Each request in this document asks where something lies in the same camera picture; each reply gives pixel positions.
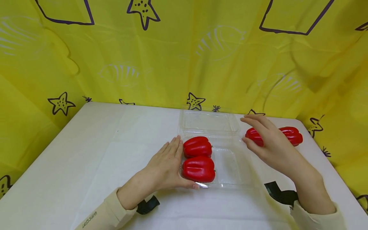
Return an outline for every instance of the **red bell pepper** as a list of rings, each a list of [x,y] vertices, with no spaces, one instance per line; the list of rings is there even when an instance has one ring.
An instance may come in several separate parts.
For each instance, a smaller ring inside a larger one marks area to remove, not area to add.
[[[195,182],[209,183],[215,179],[215,164],[211,158],[197,156],[184,161],[182,176]]]
[[[208,142],[207,137],[193,137],[184,142],[183,147],[188,147],[189,145],[200,143],[200,142]]]
[[[185,158],[193,158],[196,156],[211,157],[212,146],[206,137],[194,137],[184,143]]]
[[[299,133],[299,130],[297,128],[287,126],[279,128],[279,130],[282,131],[282,133],[287,137],[287,139],[293,146],[298,146],[303,142],[303,136]],[[254,141],[254,143],[256,143],[260,147],[264,146],[260,134],[254,128],[248,129],[247,133],[245,134],[245,137],[251,139],[252,141]]]

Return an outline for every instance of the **black strap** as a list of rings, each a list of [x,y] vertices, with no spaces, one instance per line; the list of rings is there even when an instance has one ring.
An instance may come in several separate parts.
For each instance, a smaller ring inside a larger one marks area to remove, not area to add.
[[[294,205],[298,200],[298,194],[293,190],[281,191],[276,181],[265,184],[268,194],[279,203],[284,205]]]
[[[153,196],[149,201],[142,200],[138,204],[137,212],[141,215],[146,215],[150,211],[152,211],[156,206],[160,205],[158,199]]]

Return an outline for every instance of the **cuff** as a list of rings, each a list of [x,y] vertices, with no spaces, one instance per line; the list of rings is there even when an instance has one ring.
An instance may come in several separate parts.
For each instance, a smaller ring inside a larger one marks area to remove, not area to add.
[[[343,216],[336,203],[334,203],[336,212],[328,215],[311,214],[305,211],[298,200],[294,201],[294,207],[290,207],[290,214],[300,229],[346,229]]]
[[[117,198],[117,190],[116,188],[108,197],[105,199],[105,203],[110,211],[114,214],[114,226],[119,228],[127,223],[137,211],[137,207],[132,210],[125,210],[121,205],[119,199]]]

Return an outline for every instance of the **yellow backdrop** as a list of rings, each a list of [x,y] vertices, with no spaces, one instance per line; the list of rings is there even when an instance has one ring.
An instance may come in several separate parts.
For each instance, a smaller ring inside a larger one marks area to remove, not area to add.
[[[359,0],[13,0],[0,8],[3,196],[89,101],[297,118],[367,209]]]

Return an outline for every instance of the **beige sleeve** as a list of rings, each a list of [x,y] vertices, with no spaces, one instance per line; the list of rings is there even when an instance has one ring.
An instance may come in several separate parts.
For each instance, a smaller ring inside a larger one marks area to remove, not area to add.
[[[117,198],[118,189],[115,189],[75,230],[116,230],[126,224],[135,214],[137,207],[125,210]]]
[[[299,201],[295,201],[290,214],[301,230],[346,230],[344,218],[336,203],[335,207],[336,212],[333,214],[310,214],[300,206]]]

